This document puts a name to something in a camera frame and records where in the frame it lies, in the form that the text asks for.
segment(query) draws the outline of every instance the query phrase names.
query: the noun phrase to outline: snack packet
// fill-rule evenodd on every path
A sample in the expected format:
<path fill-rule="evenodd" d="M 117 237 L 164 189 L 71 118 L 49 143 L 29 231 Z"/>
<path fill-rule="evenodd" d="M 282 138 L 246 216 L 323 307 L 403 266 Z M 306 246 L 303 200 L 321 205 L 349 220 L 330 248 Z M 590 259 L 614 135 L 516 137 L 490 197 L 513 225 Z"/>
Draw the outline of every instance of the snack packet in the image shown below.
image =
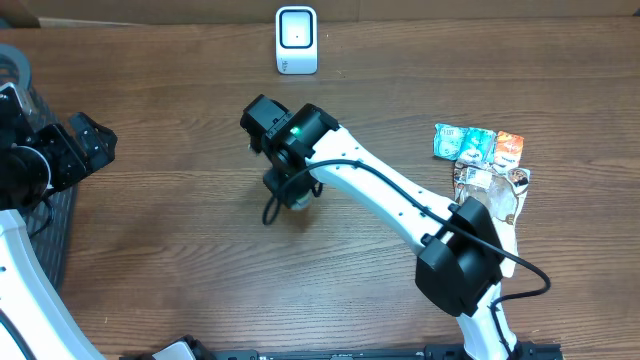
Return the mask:
<path fill-rule="evenodd" d="M 488 163 L 474 166 L 457 161 L 453 170 L 455 201 L 462 204 L 467 198 L 474 197 L 484 204 L 503 248 L 514 255 L 518 255 L 516 219 L 527 197 L 530 176 L 531 172 L 523 168 L 513 168 L 500 174 Z M 511 277 L 515 263 L 505 260 L 500 269 L 504 276 Z"/>
<path fill-rule="evenodd" d="M 503 172 L 517 168 L 520 165 L 524 138 L 522 136 L 500 131 L 496 138 L 496 150 L 493 162 L 504 168 Z"/>
<path fill-rule="evenodd" d="M 433 138 L 433 154 L 435 156 L 457 160 L 460 146 L 467 135 L 467 128 L 447 124 L 436 124 L 436 135 Z"/>
<path fill-rule="evenodd" d="M 469 128 L 460 147 L 458 159 L 471 165 L 486 161 L 494 138 L 495 133 L 491 130 Z"/>

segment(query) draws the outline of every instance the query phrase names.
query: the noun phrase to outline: brown tabletop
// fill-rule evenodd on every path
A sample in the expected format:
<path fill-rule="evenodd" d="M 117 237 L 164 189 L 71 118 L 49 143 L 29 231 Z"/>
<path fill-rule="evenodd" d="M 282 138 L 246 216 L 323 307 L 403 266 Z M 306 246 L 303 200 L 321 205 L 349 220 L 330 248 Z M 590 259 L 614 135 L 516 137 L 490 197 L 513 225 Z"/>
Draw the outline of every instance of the brown tabletop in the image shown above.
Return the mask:
<path fill-rule="evenodd" d="M 211 349 L 402 348 L 462 340 L 413 283 L 407 246 L 348 196 L 261 224 L 267 160 L 247 151 L 258 94 L 335 116 L 376 156 L 452 196 L 438 122 L 525 137 L 517 226 L 553 280 L 507 303 L 520 340 L 567 359 L 640 353 L 640 20 L 321 24 L 319 71 L 281 76 L 273 26 L 3 30 L 62 118 L 117 133 L 82 182 L 61 296 L 109 358 L 185 334 Z M 539 286 L 522 268 L 506 292 Z"/>

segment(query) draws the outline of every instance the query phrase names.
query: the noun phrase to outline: wood grain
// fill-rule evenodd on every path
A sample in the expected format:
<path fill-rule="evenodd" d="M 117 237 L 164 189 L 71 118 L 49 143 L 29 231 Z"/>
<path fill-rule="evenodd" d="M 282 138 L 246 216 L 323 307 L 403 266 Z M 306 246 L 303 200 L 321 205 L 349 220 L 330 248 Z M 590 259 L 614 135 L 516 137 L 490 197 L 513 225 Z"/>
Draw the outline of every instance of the wood grain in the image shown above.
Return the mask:
<path fill-rule="evenodd" d="M 267 162 L 238 126 L 258 94 L 313 102 L 382 160 L 452 195 L 445 122 L 525 137 L 521 254 L 553 279 L 508 303 L 521 340 L 567 359 L 640 346 L 640 22 L 634 18 L 322 24 L 319 72 L 280 76 L 270 25 L 3 31 L 61 117 L 119 136 L 80 186 L 62 298 L 110 358 L 190 333 L 212 349 L 461 341 L 413 284 L 414 258 L 328 189 L 260 223 Z M 506 291 L 538 286 L 518 269 Z"/>

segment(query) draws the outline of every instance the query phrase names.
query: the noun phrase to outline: orange packet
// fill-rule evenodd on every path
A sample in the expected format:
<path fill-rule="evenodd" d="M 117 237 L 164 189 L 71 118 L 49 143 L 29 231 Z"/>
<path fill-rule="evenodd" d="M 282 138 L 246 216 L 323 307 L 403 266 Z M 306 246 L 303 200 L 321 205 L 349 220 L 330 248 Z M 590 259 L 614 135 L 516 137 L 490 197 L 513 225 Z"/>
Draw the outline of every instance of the orange packet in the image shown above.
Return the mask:
<path fill-rule="evenodd" d="M 496 150 L 493 162 L 507 169 L 520 165 L 524 138 L 522 136 L 500 131 L 496 137 Z"/>

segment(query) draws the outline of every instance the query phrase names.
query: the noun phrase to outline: teal packet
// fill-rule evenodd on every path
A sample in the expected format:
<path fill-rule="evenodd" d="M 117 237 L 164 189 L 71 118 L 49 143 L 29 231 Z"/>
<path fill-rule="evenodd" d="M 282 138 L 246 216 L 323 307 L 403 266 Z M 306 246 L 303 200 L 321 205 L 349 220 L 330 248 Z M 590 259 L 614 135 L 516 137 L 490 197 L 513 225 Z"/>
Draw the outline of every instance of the teal packet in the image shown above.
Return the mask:
<path fill-rule="evenodd" d="M 479 164 L 490 156 L 496 133 L 491 130 L 469 128 L 458 158 L 466 164 Z"/>
<path fill-rule="evenodd" d="M 460 147 L 467 135 L 467 128 L 447 124 L 436 124 L 436 135 L 433 138 L 433 154 L 435 156 L 457 160 Z"/>

